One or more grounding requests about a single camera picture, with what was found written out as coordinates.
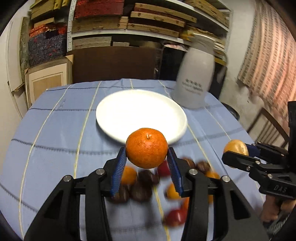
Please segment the person's right hand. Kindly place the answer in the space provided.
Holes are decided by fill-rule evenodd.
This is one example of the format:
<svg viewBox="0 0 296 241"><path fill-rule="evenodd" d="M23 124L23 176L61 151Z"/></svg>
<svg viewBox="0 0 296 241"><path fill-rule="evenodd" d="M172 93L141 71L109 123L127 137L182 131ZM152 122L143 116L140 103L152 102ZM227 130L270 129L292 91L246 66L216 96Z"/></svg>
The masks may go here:
<svg viewBox="0 0 296 241"><path fill-rule="evenodd" d="M276 197L267 195L263 204L263 209L260 214L260 220L262 222L271 222L278 219L280 211L291 212L295 206L295 200L286 200L279 207L276 204Z"/></svg>

